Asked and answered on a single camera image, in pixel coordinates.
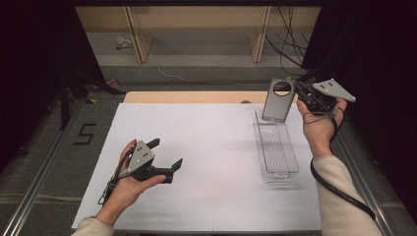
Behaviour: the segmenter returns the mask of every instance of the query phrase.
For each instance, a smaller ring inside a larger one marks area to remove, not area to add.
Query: person's left hand
[[[125,153],[137,143],[136,140],[130,141],[123,149],[120,159]],[[126,158],[121,171],[129,165],[130,158]],[[120,214],[131,206],[146,189],[149,189],[165,180],[164,175],[153,176],[146,181],[138,181],[131,176],[120,179],[114,188],[113,193],[107,200],[103,208],[95,216],[96,219],[108,225],[114,225]]]

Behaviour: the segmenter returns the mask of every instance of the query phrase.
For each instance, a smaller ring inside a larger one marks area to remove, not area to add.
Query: sleeve
[[[334,155],[316,157],[313,165],[324,180],[364,204],[353,186],[349,171],[338,158]],[[316,184],[324,236],[382,235],[367,213],[335,195],[320,183]]]
[[[73,236],[111,236],[113,233],[114,229],[112,226],[92,217],[88,217],[80,221],[77,231],[74,232]]]

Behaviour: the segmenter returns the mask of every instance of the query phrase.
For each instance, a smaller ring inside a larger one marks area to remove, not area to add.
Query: white table
[[[253,122],[263,104],[122,103],[73,224],[95,215],[120,151],[160,138],[153,165],[183,165],[172,184],[147,190],[115,229],[174,233],[270,233],[321,229],[311,152],[295,105],[286,122],[300,172],[290,188],[263,182]]]

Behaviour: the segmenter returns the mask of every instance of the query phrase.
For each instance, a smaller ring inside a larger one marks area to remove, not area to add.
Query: floor
[[[89,33],[89,40],[106,79],[117,78],[121,90],[267,90],[271,78],[297,77],[305,73],[281,59],[266,42],[262,61],[252,61],[244,34],[161,34],[151,46],[147,63],[139,64],[131,48],[116,49],[126,33]],[[282,41],[268,38],[279,49]],[[296,40],[300,47],[307,41]],[[298,61],[293,46],[284,52]],[[71,224],[89,183],[117,105],[123,95],[91,91],[87,100],[71,103],[72,119],[59,131],[59,100],[53,100],[38,128],[26,144],[28,155],[16,156],[0,175],[0,228],[6,230],[13,216],[20,235],[69,235]],[[417,235],[417,226],[392,190],[384,173],[373,162],[365,142],[350,117],[333,145],[334,152],[352,167],[358,188],[380,210],[379,224],[386,235]],[[93,134],[88,145],[79,132]],[[137,235],[117,232],[115,235]],[[291,235],[321,235],[294,232]]]

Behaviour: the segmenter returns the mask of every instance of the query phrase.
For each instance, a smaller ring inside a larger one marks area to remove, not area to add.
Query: clear plastic container
[[[290,184],[298,173],[298,164],[285,124],[262,119],[255,111],[254,130],[264,182]]]

